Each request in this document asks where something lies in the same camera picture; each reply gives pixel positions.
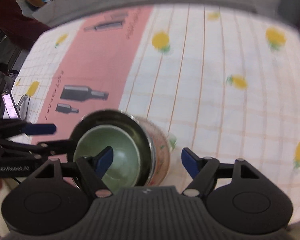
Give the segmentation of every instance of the table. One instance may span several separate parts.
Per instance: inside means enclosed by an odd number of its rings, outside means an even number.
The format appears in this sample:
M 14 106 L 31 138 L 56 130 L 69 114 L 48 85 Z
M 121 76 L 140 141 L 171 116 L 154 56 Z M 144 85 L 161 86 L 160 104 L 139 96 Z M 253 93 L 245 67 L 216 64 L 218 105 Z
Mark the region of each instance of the table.
M 291 198 L 290 222 L 300 220 L 300 167 L 294 163 L 300 36 L 293 28 L 195 4 L 109 11 L 44 33 L 16 79 L 14 99 L 35 81 L 28 121 L 53 122 L 58 131 L 15 141 L 68 138 L 86 114 L 122 109 L 176 136 L 162 185 L 182 191 L 191 181 L 180 161 L 183 147 L 224 163 L 244 158 Z M 79 91 L 76 101 L 64 90 Z

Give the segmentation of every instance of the green bowl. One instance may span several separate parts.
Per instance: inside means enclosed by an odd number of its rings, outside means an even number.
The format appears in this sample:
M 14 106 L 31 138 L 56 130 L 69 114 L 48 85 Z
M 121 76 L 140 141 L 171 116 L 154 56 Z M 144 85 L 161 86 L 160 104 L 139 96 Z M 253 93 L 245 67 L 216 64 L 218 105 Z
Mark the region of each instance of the green bowl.
M 131 115 L 118 110 L 102 110 L 85 116 L 70 139 L 77 142 L 73 162 L 81 156 L 96 156 L 106 146 L 114 150 L 114 160 L 103 182 L 116 193 L 121 187 L 145 186 L 154 173 L 156 153 L 152 140 Z
M 120 187 L 135 185 L 140 174 L 140 156 L 137 145 L 127 132 L 114 125 L 100 125 L 87 131 L 79 140 L 73 160 L 83 156 L 96 156 L 111 146 L 113 162 L 102 181 L 112 192 Z

